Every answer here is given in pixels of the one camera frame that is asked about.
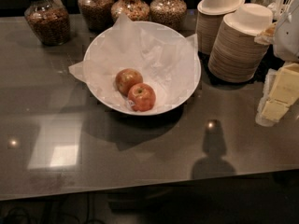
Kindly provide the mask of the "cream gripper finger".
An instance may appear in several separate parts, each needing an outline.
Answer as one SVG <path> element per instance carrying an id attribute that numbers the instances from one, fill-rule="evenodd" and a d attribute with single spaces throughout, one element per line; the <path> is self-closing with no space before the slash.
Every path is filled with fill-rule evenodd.
<path id="1" fill-rule="evenodd" d="M 275 125 L 298 99 L 299 63 L 285 62 L 277 71 L 270 69 L 265 77 L 255 121 L 265 127 Z"/>
<path id="2" fill-rule="evenodd" d="M 256 35 L 254 41 L 261 45 L 272 45 L 274 43 L 276 25 L 277 24 L 273 22 L 269 27 Z"/>

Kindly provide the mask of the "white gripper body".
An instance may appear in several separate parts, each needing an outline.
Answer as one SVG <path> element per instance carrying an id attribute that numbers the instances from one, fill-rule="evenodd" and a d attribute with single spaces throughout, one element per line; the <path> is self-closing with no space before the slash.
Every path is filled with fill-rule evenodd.
<path id="1" fill-rule="evenodd" d="M 299 0 L 293 0 L 279 18 L 273 51 L 283 61 L 299 62 Z"/>

